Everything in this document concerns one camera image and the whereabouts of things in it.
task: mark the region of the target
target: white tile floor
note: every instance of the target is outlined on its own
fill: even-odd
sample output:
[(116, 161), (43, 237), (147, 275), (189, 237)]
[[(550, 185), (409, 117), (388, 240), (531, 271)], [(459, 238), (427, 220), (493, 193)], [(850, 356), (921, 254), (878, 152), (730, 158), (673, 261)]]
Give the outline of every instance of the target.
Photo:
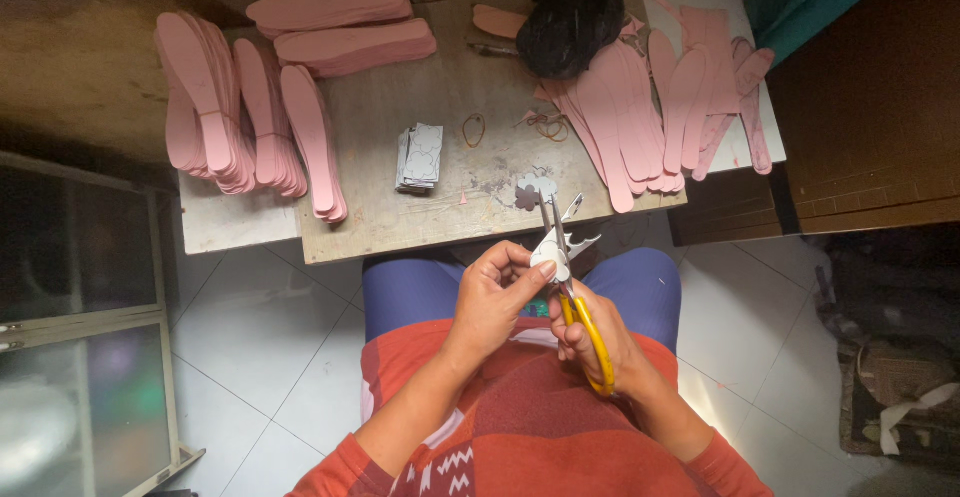
[[(680, 393), (776, 495), (960, 495), (840, 450), (836, 344), (810, 296), (826, 256), (798, 238), (675, 248), (663, 212), (617, 229), (678, 264)], [(299, 240), (177, 264), (177, 420), (207, 453), (168, 488), (280, 496), (359, 426), (360, 264), (306, 266)]]

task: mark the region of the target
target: wooden cabinet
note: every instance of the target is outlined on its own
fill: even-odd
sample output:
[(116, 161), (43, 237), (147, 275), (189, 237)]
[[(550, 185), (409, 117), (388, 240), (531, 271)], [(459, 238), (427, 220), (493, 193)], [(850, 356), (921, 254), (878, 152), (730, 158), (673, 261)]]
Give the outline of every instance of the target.
[(767, 76), (786, 189), (750, 170), (688, 184), (675, 243), (776, 236), (774, 209), (785, 235), (960, 221), (957, 23), (960, 0), (841, 15)]

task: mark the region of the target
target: hand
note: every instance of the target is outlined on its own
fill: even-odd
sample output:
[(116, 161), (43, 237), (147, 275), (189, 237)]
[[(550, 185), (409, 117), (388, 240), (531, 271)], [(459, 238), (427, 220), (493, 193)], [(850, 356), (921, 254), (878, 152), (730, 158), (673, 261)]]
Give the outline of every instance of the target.
[(453, 326), (440, 353), (473, 373), (507, 342), (523, 307), (557, 273), (553, 260), (530, 268), (530, 255), (504, 240), (466, 268)]
[[(627, 330), (627, 325), (623, 324), (617, 306), (609, 298), (594, 293), (582, 282), (574, 280), (573, 291), (582, 297), (600, 337), (606, 344), (606, 352), (613, 365), (613, 390), (630, 396), (636, 395), (643, 388), (649, 369), (653, 366)], [(558, 296), (550, 298), (549, 306), (550, 329), (559, 340), (559, 359), (579, 360), (590, 379), (603, 383), (603, 371), (587, 329), (576, 322), (567, 326)]]

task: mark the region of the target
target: yellow-handled scissors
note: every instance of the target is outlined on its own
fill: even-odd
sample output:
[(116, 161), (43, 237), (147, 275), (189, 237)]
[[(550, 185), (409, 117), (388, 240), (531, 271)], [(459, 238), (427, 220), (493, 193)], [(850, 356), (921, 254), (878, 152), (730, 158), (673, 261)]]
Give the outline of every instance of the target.
[[(546, 216), (544, 203), (544, 196), (541, 194), (540, 210), (543, 214), (545, 229), (549, 234), (550, 220)], [(566, 266), (569, 268), (570, 254), (567, 251), (567, 237), (564, 236), (564, 222), (561, 221), (560, 210), (557, 208), (556, 195), (553, 197), (553, 221), (557, 233), (557, 246), (559, 246), (563, 254), (563, 259), (566, 261)], [(590, 341), (593, 343), (593, 350), (596, 351), (597, 360), (600, 362), (600, 370), (603, 372), (603, 381), (597, 382), (591, 377), (590, 373), (586, 373), (586, 379), (590, 381), (594, 391), (600, 395), (611, 395), (614, 393), (614, 365), (610, 362), (610, 353), (607, 351), (607, 344), (604, 343), (603, 337), (600, 335), (600, 331), (597, 330), (596, 324), (594, 323), (594, 318), (591, 316), (590, 310), (587, 309), (587, 302), (584, 301), (584, 297), (577, 296), (573, 292), (572, 275), (567, 278), (565, 282), (560, 282), (559, 284), (559, 305), (562, 307), (563, 322), (566, 323), (566, 326), (570, 326), (575, 322), (582, 324), (583, 328), (586, 329), (586, 334), (590, 337)]]

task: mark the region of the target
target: worn table surface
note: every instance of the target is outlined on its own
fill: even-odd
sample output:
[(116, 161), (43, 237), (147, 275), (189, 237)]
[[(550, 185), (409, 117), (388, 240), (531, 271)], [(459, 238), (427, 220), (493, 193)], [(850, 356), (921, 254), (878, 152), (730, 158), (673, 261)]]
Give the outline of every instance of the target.
[[(659, 6), (654, 8), (654, 3), (647, 2), (645, 8), (644, 0), (625, 1), (628, 11), (643, 23), (657, 21), (655, 25), (666, 31), (675, 46), (681, 44), (679, 26), (671, 27), (662, 19)], [(691, 0), (672, 1), (701, 5)], [(731, 23), (746, 20), (741, 0), (705, 1), (712, 7), (726, 7)], [(313, 217), (309, 200), (300, 200), (297, 207), (270, 189), (218, 197), (195, 187), (182, 196), (187, 253), (303, 236), (306, 263), (319, 264), (538, 229), (542, 221), (537, 210), (528, 212), (513, 206), (518, 179), (534, 172), (534, 166), (545, 168), (558, 183), (562, 207), (577, 193), (583, 193), (586, 199), (577, 214), (578, 221), (612, 216), (606, 187), (575, 135), (555, 143), (534, 128), (515, 125), (528, 109), (546, 112), (551, 106), (533, 98), (537, 80), (517, 61), (482, 58), (467, 49), (467, 42), (509, 45), (473, 26), (472, 7), (476, 3), (522, 13), (532, 8), (530, 0), (416, 4), (414, 12), (427, 20), (437, 37), (436, 54), (422, 61), (390, 64), (319, 83), (330, 110), (343, 197), (349, 208), (345, 221), (323, 223)], [(650, 28), (645, 26), (641, 35), (649, 34)], [(761, 107), (763, 102), (769, 104), (765, 86), (761, 89)], [(461, 127), (474, 113), (484, 116), (486, 135), (477, 148), (469, 148)], [(761, 115), (771, 155), (774, 161), (781, 161), (783, 145), (773, 110)], [(444, 128), (439, 184), (426, 196), (394, 191), (397, 137), (403, 128), (416, 123)], [(740, 143), (736, 135), (731, 138), (738, 124), (733, 126), (727, 135), (730, 142), (725, 140), (710, 172), (750, 165), (749, 152), (740, 153), (738, 148), (746, 150), (746, 139), (742, 137)], [(467, 132), (474, 135), (471, 126), (467, 126)], [(729, 147), (729, 153), (724, 153), (724, 147)], [(187, 183), (191, 187), (210, 184), (197, 180)], [(216, 192), (212, 185), (210, 190)], [(461, 192), (466, 196), (465, 205), (459, 204)], [(268, 198), (261, 194), (272, 195)], [(634, 210), (686, 202), (685, 192), (648, 192), (636, 199)]]

